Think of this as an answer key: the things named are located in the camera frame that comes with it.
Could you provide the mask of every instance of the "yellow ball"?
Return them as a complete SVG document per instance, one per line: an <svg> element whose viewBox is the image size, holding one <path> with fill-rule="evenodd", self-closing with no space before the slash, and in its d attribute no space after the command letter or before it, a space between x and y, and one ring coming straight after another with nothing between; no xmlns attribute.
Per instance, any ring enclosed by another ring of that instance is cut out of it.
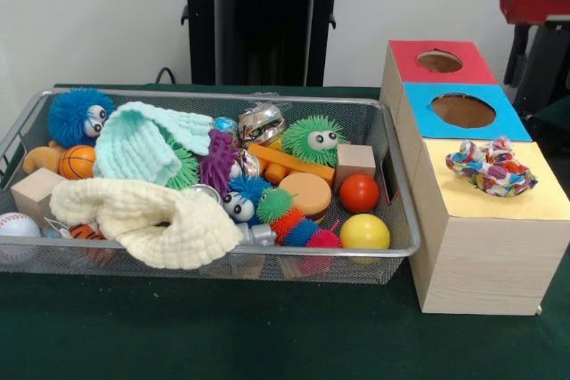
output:
<svg viewBox="0 0 570 380"><path fill-rule="evenodd" d="M376 215L353 215L340 229L340 241L343 248L388 249L390 230Z"/></svg>

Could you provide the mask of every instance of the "metal basket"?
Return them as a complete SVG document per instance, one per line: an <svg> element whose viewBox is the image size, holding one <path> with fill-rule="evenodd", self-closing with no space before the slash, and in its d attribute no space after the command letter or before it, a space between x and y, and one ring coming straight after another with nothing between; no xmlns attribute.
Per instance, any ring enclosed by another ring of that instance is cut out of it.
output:
<svg viewBox="0 0 570 380"><path fill-rule="evenodd" d="M18 117L0 143L4 177L0 186L0 213L16 211L10 187L21 180L22 156L49 142L47 112L62 89L37 95ZM212 117L237 117L255 101L275 101L274 97L204 93L162 93L105 91L117 105L139 100L165 109L195 112ZM419 226L403 161L388 109L371 100L339 98L279 97L286 103L284 116L290 122L309 115L335 118L352 144L374 149L376 180L381 197L375 215L388 226L391 246L387 250L320 249L239 246L208 266L194 271L153 269L135 260L114 241L21 238L0 236L4 246L19 246L28 254L22 263L5 263L0 255L0 271L118 275L148 277L300 280L355 284L386 284L403 258L419 248ZM350 214L336 197L322 227Z"/></svg>

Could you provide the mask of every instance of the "red box top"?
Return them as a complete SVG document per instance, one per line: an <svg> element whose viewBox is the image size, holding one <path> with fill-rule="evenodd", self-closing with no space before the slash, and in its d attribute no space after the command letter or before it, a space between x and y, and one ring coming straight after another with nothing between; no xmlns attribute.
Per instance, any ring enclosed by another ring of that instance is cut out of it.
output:
<svg viewBox="0 0 570 380"><path fill-rule="evenodd" d="M495 85L491 69L473 42L389 41L404 82Z"/></svg>

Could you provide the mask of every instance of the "small orange ball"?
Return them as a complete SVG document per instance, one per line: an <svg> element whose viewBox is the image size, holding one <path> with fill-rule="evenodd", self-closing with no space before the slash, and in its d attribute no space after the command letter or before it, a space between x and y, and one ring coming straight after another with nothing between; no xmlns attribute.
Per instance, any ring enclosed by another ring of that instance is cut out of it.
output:
<svg viewBox="0 0 570 380"><path fill-rule="evenodd" d="M93 177L95 148L75 146L63 153L60 159L60 175L68 180Z"/></svg>
<svg viewBox="0 0 570 380"><path fill-rule="evenodd" d="M378 184L368 175L352 174L340 185L340 202L351 213L368 213L379 199Z"/></svg>

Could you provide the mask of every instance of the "googly eyes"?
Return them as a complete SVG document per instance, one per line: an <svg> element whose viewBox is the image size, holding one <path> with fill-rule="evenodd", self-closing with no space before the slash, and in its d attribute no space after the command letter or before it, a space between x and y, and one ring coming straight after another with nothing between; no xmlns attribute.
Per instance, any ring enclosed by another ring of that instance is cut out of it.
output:
<svg viewBox="0 0 570 380"><path fill-rule="evenodd" d="M330 150L337 147L338 136L332 131L314 131L307 137L309 147L316 151Z"/></svg>
<svg viewBox="0 0 570 380"><path fill-rule="evenodd" d="M224 210L238 222L248 222L256 213L253 203L235 191L224 196Z"/></svg>
<svg viewBox="0 0 570 380"><path fill-rule="evenodd" d="M95 138L101 134L103 122L107 119L107 111L99 105L93 105L87 109L87 119L83 124L85 135Z"/></svg>
<svg viewBox="0 0 570 380"><path fill-rule="evenodd" d="M95 104L87 109L87 116L98 122L104 122L107 118L107 112L103 107Z"/></svg>

